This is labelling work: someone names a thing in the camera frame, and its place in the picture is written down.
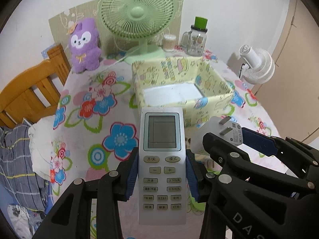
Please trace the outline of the glass mason jar mug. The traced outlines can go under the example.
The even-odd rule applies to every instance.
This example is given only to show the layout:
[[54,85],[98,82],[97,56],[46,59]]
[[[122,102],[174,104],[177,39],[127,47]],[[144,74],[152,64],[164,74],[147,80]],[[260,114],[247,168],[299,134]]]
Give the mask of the glass mason jar mug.
[[201,57],[203,55],[207,31],[208,29],[200,29],[192,25],[190,31],[183,34],[181,47],[187,55],[194,57]]

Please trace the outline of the yellow patterned storage box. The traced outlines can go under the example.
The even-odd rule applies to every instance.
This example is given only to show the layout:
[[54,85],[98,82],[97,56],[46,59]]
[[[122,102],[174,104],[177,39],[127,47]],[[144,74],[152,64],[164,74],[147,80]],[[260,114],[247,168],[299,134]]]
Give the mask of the yellow patterned storage box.
[[166,57],[132,64],[138,108],[180,107],[185,127],[220,117],[234,92],[202,57]]

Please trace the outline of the purple plush toy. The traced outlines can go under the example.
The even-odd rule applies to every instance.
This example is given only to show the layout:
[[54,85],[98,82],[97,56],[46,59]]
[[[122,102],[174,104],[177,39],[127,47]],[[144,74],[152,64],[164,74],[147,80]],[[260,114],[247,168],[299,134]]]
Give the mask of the purple plush toy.
[[94,18],[74,23],[68,31],[71,63],[75,73],[93,71],[99,67],[102,50],[98,46],[99,31]]

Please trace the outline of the white standing fan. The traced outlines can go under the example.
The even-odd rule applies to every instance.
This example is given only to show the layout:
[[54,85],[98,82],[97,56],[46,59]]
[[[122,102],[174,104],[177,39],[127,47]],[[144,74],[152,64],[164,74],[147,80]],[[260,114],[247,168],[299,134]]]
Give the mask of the white standing fan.
[[239,71],[239,78],[243,78],[252,85],[268,82],[275,73],[275,62],[270,53],[264,49],[253,49],[245,44],[240,47],[239,55],[244,60]]

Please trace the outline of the wooden chair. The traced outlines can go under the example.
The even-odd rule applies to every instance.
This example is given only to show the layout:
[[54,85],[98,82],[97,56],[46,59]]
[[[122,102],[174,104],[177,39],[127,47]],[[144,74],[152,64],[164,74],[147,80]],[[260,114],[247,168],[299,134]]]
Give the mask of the wooden chair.
[[48,50],[49,58],[12,79],[1,91],[1,126],[14,128],[23,119],[38,122],[53,115],[61,94],[51,76],[65,84],[71,67],[61,44]]

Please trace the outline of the green plastic cup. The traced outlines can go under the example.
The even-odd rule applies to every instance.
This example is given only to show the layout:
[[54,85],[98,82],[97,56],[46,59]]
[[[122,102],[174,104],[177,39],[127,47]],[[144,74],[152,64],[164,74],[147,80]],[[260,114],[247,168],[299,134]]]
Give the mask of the green plastic cup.
[[208,23],[208,20],[206,18],[195,17],[194,27],[201,29],[201,30],[204,30],[207,28],[207,23]]

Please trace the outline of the plaid blue bedding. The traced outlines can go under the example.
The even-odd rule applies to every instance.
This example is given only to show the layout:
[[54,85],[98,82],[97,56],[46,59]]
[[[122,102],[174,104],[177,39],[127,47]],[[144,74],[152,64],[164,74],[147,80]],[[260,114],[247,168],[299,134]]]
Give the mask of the plaid blue bedding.
[[29,126],[1,127],[1,185],[24,208],[44,212],[49,183],[32,169]]

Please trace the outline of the beige cartoon wall mat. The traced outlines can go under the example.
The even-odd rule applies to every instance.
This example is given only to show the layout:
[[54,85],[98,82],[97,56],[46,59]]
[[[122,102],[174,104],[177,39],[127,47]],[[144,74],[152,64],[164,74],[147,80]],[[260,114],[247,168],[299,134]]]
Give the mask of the beige cartoon wall mat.
[[[125,52],[138,45],[138,41],[115,37],[102,25],[98,15],[99,2],[100,0],[93,0],[80,4],[49,19],[53,40],[55,43],[59,43],[63,46],[67,58],[71,57],[69,48],[69,28],[85,18],[95,19],[96,26],[99,31],[98,45],[102,50],[103,57],[114,53]],[[150,38],[148,40],[149,44],[161,46],[162,39],[165,34],[172,34],[175,35],[176,38],[179,38],[183,2],[184,0],[176,0],[177,10],[174,19],[164,31],[157,34],[153,38]]]

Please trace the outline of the floral tablecloth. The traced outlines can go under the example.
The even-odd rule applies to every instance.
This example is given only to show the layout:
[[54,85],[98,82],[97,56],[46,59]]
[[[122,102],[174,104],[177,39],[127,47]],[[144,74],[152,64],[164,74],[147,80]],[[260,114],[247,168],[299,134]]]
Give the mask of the floral tablecloth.
[[[182,49],[166,57],[188,57]],[[266,136],[279,132],[270,116],[237,75],[210,51],[202,57],[234,92],[223,110],[239,123]],[[56,111],[50,163],[52,198],[57,201],[74,179],[91,181],[117,168],[139,141],[138,108],[132,65],[106,58],[95,71],[71,72]],[[185,127],[185,143],[200,127]]]

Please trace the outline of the green desk fan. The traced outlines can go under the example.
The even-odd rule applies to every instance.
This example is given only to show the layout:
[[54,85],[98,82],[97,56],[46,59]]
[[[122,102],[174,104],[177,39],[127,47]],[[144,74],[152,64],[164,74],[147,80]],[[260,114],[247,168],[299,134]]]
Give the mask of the green desk fan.
[[176,0],[100,0],[99,18],[115,37],[138,42],[124,61],[164,58],[165,52],[148,41],[165,30],[176,13]]

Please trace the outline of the white pillow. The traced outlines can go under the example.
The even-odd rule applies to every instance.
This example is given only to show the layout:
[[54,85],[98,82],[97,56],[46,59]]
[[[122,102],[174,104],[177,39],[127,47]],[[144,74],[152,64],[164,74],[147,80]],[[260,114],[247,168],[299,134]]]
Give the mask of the white pillow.
[[32,170],[47,181],[50,181],[51,142],[54,120],[54,115],[41,118],[28,129]]

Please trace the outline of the white power adapter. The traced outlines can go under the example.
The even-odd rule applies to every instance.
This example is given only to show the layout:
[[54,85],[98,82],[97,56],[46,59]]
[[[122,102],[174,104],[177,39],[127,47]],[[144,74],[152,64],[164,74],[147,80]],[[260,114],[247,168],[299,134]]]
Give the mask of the white power adapter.
[[203,146],[203,137],[207,133],[212,133],[234,146],[243,144],[241,125],[230,119],[230,116],[225,118],[211,117],[203,124],[191,137],[190,150],[192,153],[207,155]]

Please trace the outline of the white air conditioner remote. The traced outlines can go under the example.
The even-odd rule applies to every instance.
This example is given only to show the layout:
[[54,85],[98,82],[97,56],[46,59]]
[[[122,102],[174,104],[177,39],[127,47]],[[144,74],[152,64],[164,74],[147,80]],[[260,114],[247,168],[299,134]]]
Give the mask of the white air conditioner remote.
[[138,147],[138,224],[186,223],[184,139],[181,108],[142,108]]

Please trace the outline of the cotton swab container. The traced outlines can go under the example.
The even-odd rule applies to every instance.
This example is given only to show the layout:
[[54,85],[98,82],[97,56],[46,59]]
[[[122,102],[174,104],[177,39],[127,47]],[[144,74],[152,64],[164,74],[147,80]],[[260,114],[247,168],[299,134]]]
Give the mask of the cotton swab container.
[[164,34],[162,39],[162,48],[166,52],[172,52],[175,49],[177,37],[173,34]]

